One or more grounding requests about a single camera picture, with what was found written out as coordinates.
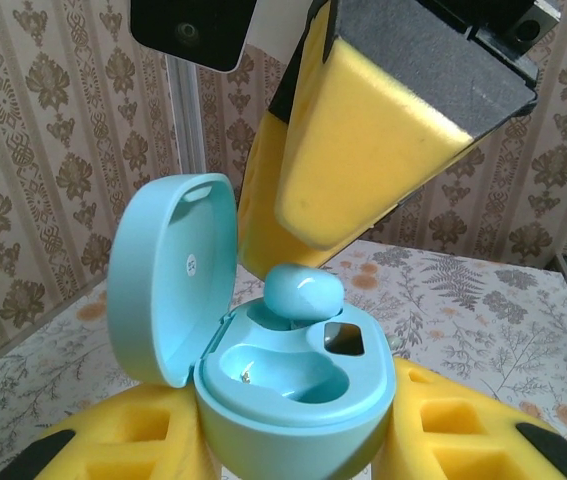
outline patterned wallpaper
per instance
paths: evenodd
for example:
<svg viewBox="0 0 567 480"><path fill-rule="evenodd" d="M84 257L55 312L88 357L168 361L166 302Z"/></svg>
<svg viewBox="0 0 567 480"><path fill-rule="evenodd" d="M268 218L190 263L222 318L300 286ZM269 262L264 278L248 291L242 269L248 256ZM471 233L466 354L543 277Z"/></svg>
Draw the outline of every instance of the patterned wallpaper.
<svg viewBox="0 0 567 480"><path fill-rule="evenodd" d="M131 195L179 171L164 59L126 17L0 2L0 347L102 277Z"/></svg>
<svg viewBox="0 0 567 480"><path fill-rule="evenodd" d="M559 4L562 23L530 53L541 69L533 115L507 123L365 238L539 267L567 252L567 0ZM237 194L283 71L255 48L231 74L199 70L208 167Z"/></svg>

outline yellow foam holder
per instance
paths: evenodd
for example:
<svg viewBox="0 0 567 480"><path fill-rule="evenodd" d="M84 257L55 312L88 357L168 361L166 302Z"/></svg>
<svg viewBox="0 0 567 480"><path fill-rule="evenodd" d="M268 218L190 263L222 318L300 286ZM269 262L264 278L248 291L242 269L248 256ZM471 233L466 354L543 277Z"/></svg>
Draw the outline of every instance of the yellow foam holder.
<svg viewBox="0 0 567 480"><path fill-rule="evenodd" d="M565 477L516 429L545 422L403 359L374 479L560 480Z"/></svg>
<svg viewBox="0 0 567 480"><path fill-rule="evenodd" d="M37 480L216 480L201 430L194 386L140 385L77 413L44 437L75 437Z"/></svg>
<svg viewBox="0 0 567 480"><path fill-rule="evenodd" d="M329 7L304 45L275 207L317 250L365 232L474 142L342 38L323 63Z"/></svg>
<svg viewBox="0 0 567 480"><path fill-rule="evenodd" d="M565 478L516 428L523 423L556 434L545 422L408 360L395 358L394 364L396 395L373 479ZM133 387L68 417L42 438L67 430L75 436L37 480L220 478L192 385ZM558 448L567 458L567 443Z"/></svg>
<svg viewBox="0 0 567 480"><path fill-rule="evenodd" d="M356 239L317 250L278 223L274 205L286 136L287 125L266 112L248 157L239 201L239 261L261 280L281 263L320 266Z"/></svg>

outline earbud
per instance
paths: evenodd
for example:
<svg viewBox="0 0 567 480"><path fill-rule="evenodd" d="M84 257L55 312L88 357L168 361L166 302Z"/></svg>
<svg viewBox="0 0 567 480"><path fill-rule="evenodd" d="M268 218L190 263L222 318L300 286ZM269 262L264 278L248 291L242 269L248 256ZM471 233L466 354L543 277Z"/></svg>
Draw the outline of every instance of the earbud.
<svg viewBox="0 0 567 480"><path fill-rule="evenodd" d="M265 278L263 300L267 308L296 324L335 317L344 299L345 289L338 277L316 268L282 264Z"/></svg>

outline charging case lid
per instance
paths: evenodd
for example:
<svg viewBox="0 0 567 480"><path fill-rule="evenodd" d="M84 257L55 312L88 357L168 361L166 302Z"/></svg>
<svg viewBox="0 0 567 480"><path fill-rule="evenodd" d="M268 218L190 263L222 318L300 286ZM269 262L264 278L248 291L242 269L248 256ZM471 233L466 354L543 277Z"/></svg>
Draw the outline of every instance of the charging case lid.
<svg viewBox="0 0 567 480"><path fill-rule="evenodd" d="M107 284L110 341L130 377L188 383L230 308L236 251L226 176L175 175L136 193L116 232Z"/></svg>

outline fern pattern tablecloth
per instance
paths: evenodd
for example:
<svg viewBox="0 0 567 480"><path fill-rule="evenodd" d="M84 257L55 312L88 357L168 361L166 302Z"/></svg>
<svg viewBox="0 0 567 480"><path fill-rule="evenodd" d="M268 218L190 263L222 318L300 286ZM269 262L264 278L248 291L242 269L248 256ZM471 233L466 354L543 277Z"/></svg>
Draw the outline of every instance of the fern pattern tablecloth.
<svg viewBox="0 0 567 480"><path fill-rule="evenodd" d="M567 437L567 287L559 274L362 241L325 268L343 280L349 302L400 339L395 354ZM234 304L261 288L240 269ZM0 469L50 424L133 385L108 343L106 302L104 283L0 359Z"/></svg>

